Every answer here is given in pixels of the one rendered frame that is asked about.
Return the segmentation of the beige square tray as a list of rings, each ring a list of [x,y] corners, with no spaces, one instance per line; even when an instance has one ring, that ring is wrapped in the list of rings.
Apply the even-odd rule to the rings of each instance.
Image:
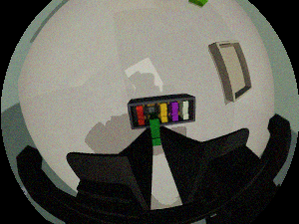
[[[214,42],[209,50],[222,80],[225,98],[232,103],[247,95],[253,89],[245,55],[238,40]]]

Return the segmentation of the yellow fuse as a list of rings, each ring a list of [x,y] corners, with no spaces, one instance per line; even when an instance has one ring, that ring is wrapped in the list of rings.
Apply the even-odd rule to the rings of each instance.
[[[158,112],[160,112],[161,122],[166,122],[166,103],[158,103]]]

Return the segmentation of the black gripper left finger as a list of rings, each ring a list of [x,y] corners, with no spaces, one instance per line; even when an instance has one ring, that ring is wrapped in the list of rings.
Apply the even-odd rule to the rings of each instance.
[[[150,128],[119,153],[70,152],[66,160],[78,179],[126,184],[141,208],[150,211],[152,191],[152,138]]]

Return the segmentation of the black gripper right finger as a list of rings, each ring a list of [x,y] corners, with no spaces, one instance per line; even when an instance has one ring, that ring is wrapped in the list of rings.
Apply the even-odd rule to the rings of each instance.
[[[164,126],[159,127],[158,131],[181,204],[194,201],[193,195],[205,175],[207,163],[246,144],[250,133],[249,128],[240,128],[216,139],[199,142]]]

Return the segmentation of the black fuse block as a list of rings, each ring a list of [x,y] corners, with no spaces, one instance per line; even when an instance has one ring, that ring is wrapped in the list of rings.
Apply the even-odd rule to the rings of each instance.
[[[158,113],[158,104],[166,103],[166,122],[161,122],[158,117],[158,126],[170,126],[171,124],[182,124],[194,122],[195,113],[195,96],[182,93],[182,95],[172,96],[148,96],[139,97],[138,99],[130,99],[127,103],[129,108],[129,116],[131,130],[139,130],[139,128],[149,128],[149,112]],[[153,107],[147,107],[147,104],[153,104]],[[139,126],[139,117],[137,105],[145,106],[146,124]]]

